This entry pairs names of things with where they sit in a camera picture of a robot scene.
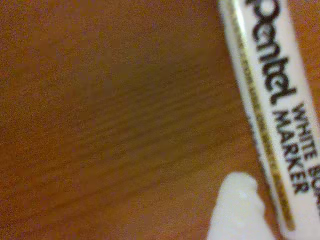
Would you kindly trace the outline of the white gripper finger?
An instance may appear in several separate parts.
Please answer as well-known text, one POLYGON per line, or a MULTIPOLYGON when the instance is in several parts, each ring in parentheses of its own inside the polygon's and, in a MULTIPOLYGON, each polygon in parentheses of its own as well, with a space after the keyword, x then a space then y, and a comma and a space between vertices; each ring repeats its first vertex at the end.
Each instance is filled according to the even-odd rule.
POLYGON ((223 180, 210 218, 208 240, 274 240, 257 181, 245 172, 223 180))

